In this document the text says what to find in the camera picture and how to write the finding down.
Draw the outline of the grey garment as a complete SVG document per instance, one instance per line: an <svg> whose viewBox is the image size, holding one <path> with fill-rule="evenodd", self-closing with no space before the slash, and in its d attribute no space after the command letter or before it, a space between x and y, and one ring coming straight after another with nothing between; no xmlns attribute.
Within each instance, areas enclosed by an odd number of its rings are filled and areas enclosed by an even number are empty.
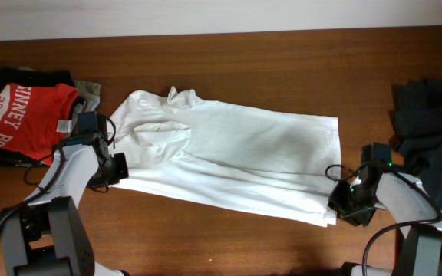
<svg viewBox="0 0 442 276"><path fill-rule="evenodd" d="M99 83L87 80L74 80L74 86L78 89L78 96L71 108L71 128L74 129L78 121L79 113L94 111L101 102L101 89Z"/></svg>

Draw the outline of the white t-shirt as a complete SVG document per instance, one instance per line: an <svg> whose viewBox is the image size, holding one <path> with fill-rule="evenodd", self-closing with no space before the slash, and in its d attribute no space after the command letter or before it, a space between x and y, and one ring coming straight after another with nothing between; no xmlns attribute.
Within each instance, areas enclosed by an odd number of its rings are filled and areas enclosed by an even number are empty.
<svg viewBox="0 0 442 276"><path fill-rule="evenodd" d="M335 117L280 113L194 90L137 90L112 115L123 153L122 189L321 227L341 148Z"/></svg>

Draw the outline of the red printed t-shirt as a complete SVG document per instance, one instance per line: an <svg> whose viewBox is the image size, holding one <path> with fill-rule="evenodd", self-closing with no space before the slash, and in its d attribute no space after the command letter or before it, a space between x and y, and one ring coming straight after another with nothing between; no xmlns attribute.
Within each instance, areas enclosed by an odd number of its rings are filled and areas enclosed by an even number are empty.
<svg viewBox="0 0 442 276"><path fill-rule="evenodd" d="M51 154L72 130L78 89L16 83L0 87L0 163L29 163Z"/></svg>

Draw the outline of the black garment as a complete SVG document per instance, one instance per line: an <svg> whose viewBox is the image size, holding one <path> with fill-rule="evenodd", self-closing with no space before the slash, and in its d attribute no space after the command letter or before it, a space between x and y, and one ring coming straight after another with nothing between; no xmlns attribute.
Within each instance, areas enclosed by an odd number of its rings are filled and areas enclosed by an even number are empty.
<svg viewBox="0 0 442 276"><path fill-rule="evenodd" d="M69 86L75 87L74 82L71 79L71 75L68 71L54 71L46 73L37 71L20 71L4 67L0 70L0 87L9 83L16 83L29 87L53 87L56 84L67 84ZM0 166L30 166L34 164L40 166L49 166L52 163L52 160L50 158L51 155L52 153L39 160L34 160L29 163L20 162L13 165L5 165L0 163Z"/></svg>

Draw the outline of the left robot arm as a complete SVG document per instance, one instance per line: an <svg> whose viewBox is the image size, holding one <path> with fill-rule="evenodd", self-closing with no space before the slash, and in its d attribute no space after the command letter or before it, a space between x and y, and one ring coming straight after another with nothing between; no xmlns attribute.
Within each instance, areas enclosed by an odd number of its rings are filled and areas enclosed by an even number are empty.
<svg viewBox="0 0 442 276"><path fill-rule="evenodd" d="M95 111L81 113L36 190L0 212L0 242L8 275L123 275L94 257L78 205L86 189L107 192L126 179L123 153L111 154L116 127Z"/></svg>

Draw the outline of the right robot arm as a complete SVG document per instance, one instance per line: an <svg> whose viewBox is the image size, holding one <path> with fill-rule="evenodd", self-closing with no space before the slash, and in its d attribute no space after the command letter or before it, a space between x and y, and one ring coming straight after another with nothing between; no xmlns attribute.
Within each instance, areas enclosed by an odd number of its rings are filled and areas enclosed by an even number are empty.
<svg viewBox="0 0 442 276"><path fill-rule="evenodd" d="M328 205L342 221L367 226L378 209L395 220L371 237L360 264L347 266L350 275L442 275L442 210L417 177L393 164L389 146L363 146L361 165L336 182ZM403 236L394 268L369 266L372 245L392 231Z"/></svg>

